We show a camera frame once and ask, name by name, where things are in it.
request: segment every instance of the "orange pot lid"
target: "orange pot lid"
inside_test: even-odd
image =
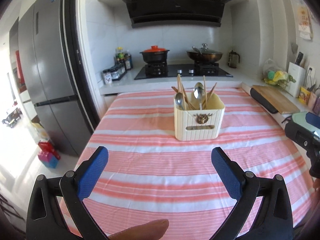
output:
[[[143,52],[159,52],[159,51],[167,51],[167,49],[164,48],[158,48],[158,46],[151,46],[151,49],[146,49]]]

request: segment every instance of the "green sponge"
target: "green sponge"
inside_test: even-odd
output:
[[[268,79],[269,79],[269,80],[273,80],[273,78],[275,77],[275,74],[276,74],[276,73],[275,73],[274,71],[272,71],[272,70],[269,71],[269,72],[268,72]]]

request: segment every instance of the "tiled floor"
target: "tiled floor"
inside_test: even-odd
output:
[[[45,167],[38,159],[39,147],[32,138],[29,123],[21,119],[14,128],[0,125],[0,194],[12,202],[26,218],[30,195],[36,177],[60,177],[73,170],[77,157],[61,155],[55,169]]]

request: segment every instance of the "cutting board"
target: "cutting board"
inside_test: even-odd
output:
[[[299,113],[300,109],[297,108],[288,98],[286,98],[281,92],[274,87],[257,86],[253,85],[260,95],[262,95],[280,114],[294,114]]]

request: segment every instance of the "pot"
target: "pot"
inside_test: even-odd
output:
[[[146,49],[141,52],[143,61],[148,64],[167,63],[168,49],[151,46],[151,49]]]
[[[189,58],[200,63],[215,63],[222,58],[223,53],[207,48],[207,44],[202,44],[202,48],[192,47],[187,50]]]

